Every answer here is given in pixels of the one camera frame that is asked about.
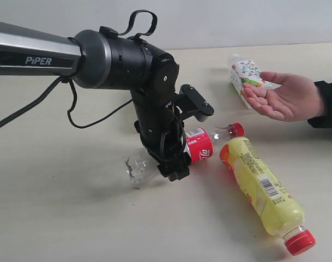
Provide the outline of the person's open right hand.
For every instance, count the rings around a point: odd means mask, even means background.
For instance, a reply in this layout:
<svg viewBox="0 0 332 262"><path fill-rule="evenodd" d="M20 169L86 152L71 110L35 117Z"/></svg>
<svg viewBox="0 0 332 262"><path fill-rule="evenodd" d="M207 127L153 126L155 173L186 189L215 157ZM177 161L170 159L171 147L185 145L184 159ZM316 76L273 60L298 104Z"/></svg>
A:
<svg viewBox="0 0 332 262"><path fill-rule="evenodd" d="M311 79L277 72L261 72L261 78L279 87L266 90L249 83L243 84L247 102L259 114L284 122L304 121L325 115L324 98Z"/></svg>

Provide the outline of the black jacket sleeve forearm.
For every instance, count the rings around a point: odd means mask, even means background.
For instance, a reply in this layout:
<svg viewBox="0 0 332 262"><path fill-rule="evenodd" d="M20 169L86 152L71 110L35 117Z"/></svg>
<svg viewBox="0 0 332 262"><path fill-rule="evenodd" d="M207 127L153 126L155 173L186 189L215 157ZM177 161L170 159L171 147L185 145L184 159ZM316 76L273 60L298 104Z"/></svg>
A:
<svg viewBox="0 0 332 262"><path fill-rule="evenodd" d="M324 111L321 116L308 119L313 128L332 128L332 83L325 81L315 82L324 101Z"/></svg>

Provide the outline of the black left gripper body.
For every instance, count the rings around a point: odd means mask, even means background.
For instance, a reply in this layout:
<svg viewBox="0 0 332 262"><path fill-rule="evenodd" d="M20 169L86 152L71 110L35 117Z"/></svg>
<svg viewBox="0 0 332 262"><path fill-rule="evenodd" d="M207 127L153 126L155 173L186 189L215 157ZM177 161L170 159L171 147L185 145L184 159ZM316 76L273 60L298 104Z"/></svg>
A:
<svg viewBox="0 0 332 262"><path fill-rule="evenodd" d="M188 175L190 157L185 150L184 124L174 99L157 100L142 91L131 92L142 145L158 163L162 175Z"/></svg>

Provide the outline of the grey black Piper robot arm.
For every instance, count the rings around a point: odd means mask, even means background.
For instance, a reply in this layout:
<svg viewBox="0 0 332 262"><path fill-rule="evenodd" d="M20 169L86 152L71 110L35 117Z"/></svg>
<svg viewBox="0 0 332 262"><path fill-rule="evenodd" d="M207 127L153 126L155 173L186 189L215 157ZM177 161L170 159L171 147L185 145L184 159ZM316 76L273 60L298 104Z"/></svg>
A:
<svg viewBox="0 0 332 262"><path fill-rule="evenodd" d="M139 35L121 38L108 27L65 38L0 22L0 75L56 76L87 89L128 90L143 146L170 181L189 174L175 91L178 64Z"/></svg>

